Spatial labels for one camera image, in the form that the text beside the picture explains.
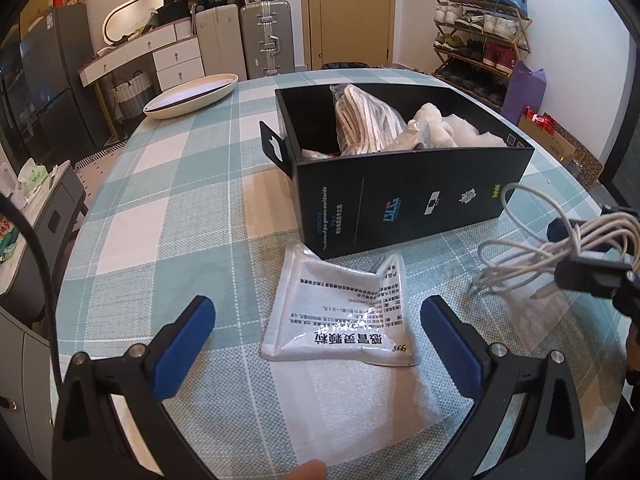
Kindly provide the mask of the fingertip at bottom edge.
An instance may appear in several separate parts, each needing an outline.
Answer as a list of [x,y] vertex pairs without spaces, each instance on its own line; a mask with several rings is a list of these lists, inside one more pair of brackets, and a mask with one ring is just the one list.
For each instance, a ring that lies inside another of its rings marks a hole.
[[298,466],[284,480],[326,480],[326,464],[322,460],[310,460]]

